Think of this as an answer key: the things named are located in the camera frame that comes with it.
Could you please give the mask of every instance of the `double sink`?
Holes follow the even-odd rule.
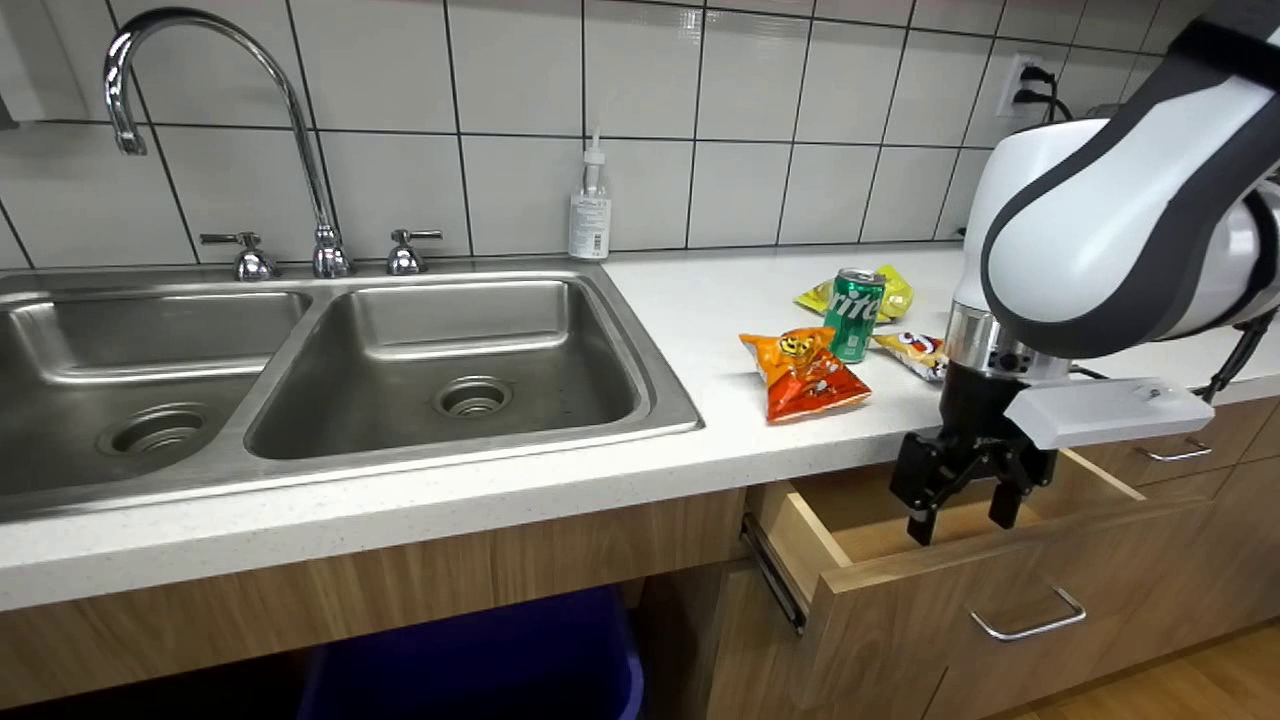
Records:
[[[356,478],[700,424],[600,268],[0,294],[0,514]]]

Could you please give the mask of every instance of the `white countertop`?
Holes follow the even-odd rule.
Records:
[[[959,280],[955,246],[607,259],[607,277],[696,401],[700,433],[0,525],[0,613],[892,461],[905,433],[936,424],[936,389],[870,356],[855,365],[873,385],[865,407],[767,429],[765,385],[742,344],[742,331],[818,325],[794,303],[806,288],[883,259],[917,282],[905,328],[942,331]],[[1208,331],[1092,368],[1194,389],[1220,368],[1231,341],[1238,331]],[[1220,401],[1260,395],[1280,395],[1280,331]]]

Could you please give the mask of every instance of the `faucet spout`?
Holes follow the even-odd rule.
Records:
[[[198,6],[152,6],[152,11],[134,15],[112,36],[110,57],[105,57],[105,108],[110,108],[110,121],[118,128],[122,153],[127,153],[127,156],[143,156],[150,153],[143,130],[134,121],[127,86],[134,86],[134,57],[135,57],[135,49],[150,36],[158,36],[161,27],[207,27],[216,36],[228,36],[232,42],[242,42],[273,77],[273,82],[282,86],[282,96],[288,104],[298,156],[304,164],[314,207],[318,207],[318,254],[324,254],[324,262],[318,259],[314,268],[318,268],[318,277],[343,277],[350,262],[341,254],[341,233],[337,233],[337,221],[331,221],[327,184],[324,184],[324,173],[321,173],[321,159],[318,159],[318,145],[310,135],[304,104],[298,100],[294,80],[283,77],[277,57],[262,39],[252,39],[242,25],[232,25],[226,15],[214,15],[214,11],[198,11]]]

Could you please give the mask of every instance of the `snack bag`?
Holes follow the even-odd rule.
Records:
[[[830,328],[794,328],[785,337],[745,337],[767,385],[767,424],[806,421],[873,395],[831,352]]]
[[[879,299],[877,325],[895,325],[908,315],[917,288],[892,262],[879,262],[877,270],[883,277],[883,299]],[[831,280],[814,282],[809,291],[797,294],[797,303],[809,307],[814,315],[823,315],[831,303]]]
[[[873,331],[873,344],[900,361],[923,385],[942,385],[950,376],[950,352],[942,337],[929,331]]]

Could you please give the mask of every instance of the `blue trash can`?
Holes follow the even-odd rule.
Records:
[[[359,636],[321,650],[299,720],[640,720],[614,588]]]

